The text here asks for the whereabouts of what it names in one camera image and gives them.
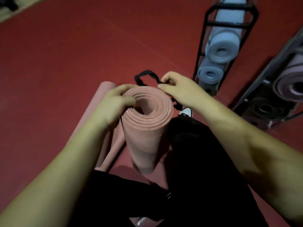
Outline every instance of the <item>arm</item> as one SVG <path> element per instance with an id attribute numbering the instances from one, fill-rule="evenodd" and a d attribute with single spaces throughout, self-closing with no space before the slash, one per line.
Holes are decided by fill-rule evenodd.
<path id="1" fill-rule="evenodd" d="M 135 85 L 110 90 L 93 115 L 55 159 L 6 207 L 3 227 L 66 226 L 93 171 L 104 136 L 136 99 L 121 96 Z"/>
<path id="2" fill-rule="evenodd" d="M 289 223 L 303 225 L 303 155 L 252 126 L 175 72 L 158 88 L 201 114 L 248 184 Z"/>

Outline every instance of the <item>hand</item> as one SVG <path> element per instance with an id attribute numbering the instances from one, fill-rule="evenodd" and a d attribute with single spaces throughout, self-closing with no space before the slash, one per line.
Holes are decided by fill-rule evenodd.
<path id="1" fill-rule="evenodd" d="M 123 84 L 109 90 L 94 111 L 90 120 L 101 130 L 115 128 L 125 108 L 136 106 L 137 100 L 135 97 L 122 96 L 124 92 L 133 87 L 137 87 L 137 85 Z"/>
<path id="2" fill-rule="evenodd" d="M 159 84 L 158 88 L 174 97 L 180 104 L 195 109 L 197 103 L 208 94 L 193 80 L 176 72 L 166 73 L 161 81 L 166 84 Z"/>

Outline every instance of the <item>person's left arm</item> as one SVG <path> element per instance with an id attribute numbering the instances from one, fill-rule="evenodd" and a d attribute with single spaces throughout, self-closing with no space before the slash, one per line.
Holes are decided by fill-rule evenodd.
<path id="1" fill-rule="evenodd" d="M 125 107 L 136 104 L 121 96 L 135 87 L 121 85 L 110 90 L 93 115 L 55 159 L 6 207 L 0 215 L 2 227 L 66 226 L 86 181 L 93 171 L 104 136 Z"/>

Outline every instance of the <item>leg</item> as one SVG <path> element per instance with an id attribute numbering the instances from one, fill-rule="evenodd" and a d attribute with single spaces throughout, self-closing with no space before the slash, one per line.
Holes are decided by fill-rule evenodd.
<path id="1" fill-rule="evenodd" d="M 148 185 L 94 171 L 79 199 L 70 226 L 133 226 L 129 217 L 161 220 L 167 209 L 167 192 Z"/>
<path id="2" fill-rule="evenodd" d="M 180 160 L 180 170 L 169 188 L 171 218 L 180 223 L 176 217 L 182 217 L 188 226 L 202 221 L 268 226 L 247 183 L 206 125 L 179 115 L 169 124 L 168 138 Z"/>

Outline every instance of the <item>white shoe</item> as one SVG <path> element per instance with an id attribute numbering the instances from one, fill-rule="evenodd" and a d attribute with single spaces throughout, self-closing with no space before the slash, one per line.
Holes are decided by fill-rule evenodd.
<path id="1" fill-rule="evenodd" d="M 188 107 L 184 108 L 182 111 L 179 112 L 179 115 L 184 115 L 192 118 L 192 110 Z"/>

